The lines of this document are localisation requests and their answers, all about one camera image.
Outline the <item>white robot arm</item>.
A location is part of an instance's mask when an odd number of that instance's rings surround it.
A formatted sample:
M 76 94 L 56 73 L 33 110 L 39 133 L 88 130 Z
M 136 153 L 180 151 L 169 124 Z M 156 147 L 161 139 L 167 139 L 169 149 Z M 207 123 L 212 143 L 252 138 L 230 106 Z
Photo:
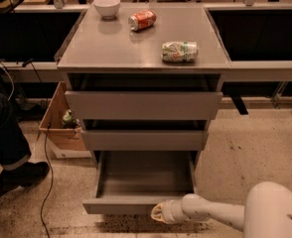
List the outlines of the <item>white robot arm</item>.
M 248 193 L 245 205 L 212 202 L 196 194 L 168 199 L 151 217 L 166 224 L 213 219 L 243 233 L 243 238 L 292 238 L 292 191 L 264 181 Z

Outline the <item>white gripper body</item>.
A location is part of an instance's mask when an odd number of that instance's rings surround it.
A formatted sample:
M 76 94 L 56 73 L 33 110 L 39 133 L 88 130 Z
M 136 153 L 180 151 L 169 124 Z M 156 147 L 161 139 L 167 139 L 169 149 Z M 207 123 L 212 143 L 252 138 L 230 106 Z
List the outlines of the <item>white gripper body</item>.
M 179 223 L 186 220 L 186 214 L 182 208 L 182 200 L 165 200 L 161 206 L 161 220 L 167 224 Z

